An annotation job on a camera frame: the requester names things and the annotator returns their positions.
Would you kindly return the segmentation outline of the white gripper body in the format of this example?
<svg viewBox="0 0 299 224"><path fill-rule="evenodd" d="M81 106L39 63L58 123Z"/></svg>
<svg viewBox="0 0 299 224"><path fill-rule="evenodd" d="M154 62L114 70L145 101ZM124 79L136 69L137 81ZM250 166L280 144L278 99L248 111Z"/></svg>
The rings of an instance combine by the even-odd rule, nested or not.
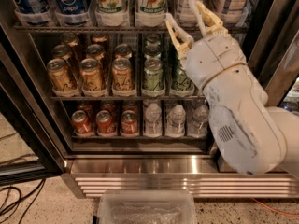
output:
<svg viewBox="0 0 299 224"><path fill-rule="evenodd" d="M239 43L227 35L207 35L195 42L187 55L185 71L193 84L202 90L216 75L235 65L246 64Z"/></svg>

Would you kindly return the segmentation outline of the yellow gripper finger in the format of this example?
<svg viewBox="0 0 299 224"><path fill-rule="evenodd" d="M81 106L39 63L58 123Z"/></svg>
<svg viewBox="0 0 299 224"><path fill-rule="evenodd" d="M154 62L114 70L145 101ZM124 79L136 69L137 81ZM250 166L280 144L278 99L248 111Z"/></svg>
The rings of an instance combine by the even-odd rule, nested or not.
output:
<svg viewBox="0 0 299 224"><path fill-rule="evenodd" d="M171 41L178 53L178 58L180 60L186 60L194 43L193 38L180 26L178 26L177 22L170 13L165 14L164 21Z"/></svg>
<svg viewBox="0 0 299 224"><path fill-rule="evenodd" d="M189 0L189 7L196 18L202 36L223 35L223 21L200 0Z"/></svg>

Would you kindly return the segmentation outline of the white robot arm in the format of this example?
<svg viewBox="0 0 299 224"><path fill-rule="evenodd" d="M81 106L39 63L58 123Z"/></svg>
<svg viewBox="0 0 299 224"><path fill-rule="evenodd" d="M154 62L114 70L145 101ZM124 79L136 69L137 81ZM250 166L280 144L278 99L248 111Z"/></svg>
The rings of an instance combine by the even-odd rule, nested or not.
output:
<svg viewBox="0 0 299 224"><path fill-rule="evenodd" d="M209 127L224 160L241 175L279 167L299 178L299 117L267 104L267 93L222 20L199 0L189 0L189 6L200 40L193 40L171 14L165 24L182 69L208 101Z"/></svg>

